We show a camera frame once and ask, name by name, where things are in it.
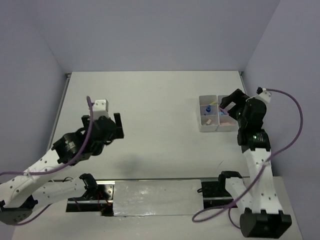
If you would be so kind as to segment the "pink mini stapler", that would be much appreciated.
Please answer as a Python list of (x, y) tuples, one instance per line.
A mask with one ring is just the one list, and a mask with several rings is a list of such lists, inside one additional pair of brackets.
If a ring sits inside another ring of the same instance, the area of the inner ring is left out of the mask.
[(233, 122), (221, 122), (220, 125), (221, 126), (235, 126), (236, 124)]

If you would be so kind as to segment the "blue white glue tube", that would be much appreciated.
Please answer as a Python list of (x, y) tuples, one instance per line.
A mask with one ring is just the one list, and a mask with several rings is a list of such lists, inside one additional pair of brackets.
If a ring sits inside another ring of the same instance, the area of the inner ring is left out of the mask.
[(211, 110), (212, 110), (212, 106), (211, 105), (208, 105), (205, 109), (205, 113), (206, 114), (210, 114), (211, 113)]

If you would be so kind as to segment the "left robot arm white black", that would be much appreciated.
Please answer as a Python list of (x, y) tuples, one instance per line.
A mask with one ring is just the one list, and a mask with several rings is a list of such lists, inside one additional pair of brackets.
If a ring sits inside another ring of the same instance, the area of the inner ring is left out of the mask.
[(0, 221), (19, 226), (36, 210), (69, 198), (91, 200), (100, 192), (97, 181), (90, 173), (64, 182), (53, 182), (62, 169), (68, 170), (81, 161), (98, 156), (105, 146), (124, 138), (121, 115), (111, 119), (100, 116), (89, 129), (90, 117), (81, 118), (83, 126), (64, 134), (52, 148), (23, 174), (0, 185)]

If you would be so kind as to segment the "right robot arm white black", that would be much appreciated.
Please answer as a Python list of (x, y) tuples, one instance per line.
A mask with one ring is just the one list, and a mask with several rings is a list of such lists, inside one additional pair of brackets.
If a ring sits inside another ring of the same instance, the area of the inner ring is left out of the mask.
[(217, 190), (237, 201), (240, 231), (246, 238), (279, 239), (292, 225), (292, 218), (284, 213), (275, 189), (269, 160), (271, 144), (263, 129), (270, 100), (271, 94), (262, 88), (254, 97), (236, 89), (219, 104), (237, 121), (237, 143), (246, 159), (251, 183), (246, 187), (238, 172), (224, 171)]

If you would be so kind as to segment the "purple highlighter marker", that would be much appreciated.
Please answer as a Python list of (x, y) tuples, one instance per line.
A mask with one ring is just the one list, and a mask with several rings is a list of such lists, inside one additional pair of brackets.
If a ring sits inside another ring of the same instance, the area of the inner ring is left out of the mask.
[(225, 116), (227, 116), (229, 114), (228, 111), (223, 108), (219, 108), (219, 112), (223, 112), (225, 114)]

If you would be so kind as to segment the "white compartment organizer box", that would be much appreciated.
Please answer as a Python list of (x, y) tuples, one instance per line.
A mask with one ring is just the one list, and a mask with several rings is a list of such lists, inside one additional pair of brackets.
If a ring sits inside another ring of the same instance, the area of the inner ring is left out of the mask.
[[(198, 97), (198, 104), (196, 110), (198, 130), (202, 133), (211, 133), (211, 132), (236, 132), (238, 130), (238, 123), (236, 120), (231, 118), (229, 115), (220, 115), (220, 103), (221, 99), (225, 95), (200, 95)], [(206, 108), (210, 103), (218, 101), (217, 104), (211, 105), (211, 113), (206, 114)], [(229, 110), (235, 104), (232, 102), (228, 105), (225, 110)], [(211, 120), (210, 125), (206, 125), (207, 120)], [(230, 122), (235, 123), (232, 126), (222, 126), (220, 123)]]

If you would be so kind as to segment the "silver foil covered panel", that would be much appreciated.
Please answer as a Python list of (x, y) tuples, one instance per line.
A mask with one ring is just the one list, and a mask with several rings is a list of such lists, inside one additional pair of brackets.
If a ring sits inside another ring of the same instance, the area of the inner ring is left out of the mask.
[(117, 181), (113, 214), (117, 217), (187, 216), (204, 209), (199, 179)]

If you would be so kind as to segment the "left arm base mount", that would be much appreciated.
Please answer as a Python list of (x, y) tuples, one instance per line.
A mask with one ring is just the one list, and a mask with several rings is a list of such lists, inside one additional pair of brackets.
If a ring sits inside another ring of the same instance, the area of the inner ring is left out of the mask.
[(115, 183), (98, 183), (95, 196), (89, 198), (76, 197), (67, 200), (67, 213), (96, 213), (103, 217), (113, 217)]

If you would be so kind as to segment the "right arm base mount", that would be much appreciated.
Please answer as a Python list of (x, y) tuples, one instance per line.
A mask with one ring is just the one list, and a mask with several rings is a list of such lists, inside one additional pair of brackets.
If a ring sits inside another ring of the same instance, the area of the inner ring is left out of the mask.
[(228, 205), (234, 200), (217, 180), (202, 181), (200, 194), (203, 197), (204, 209)]

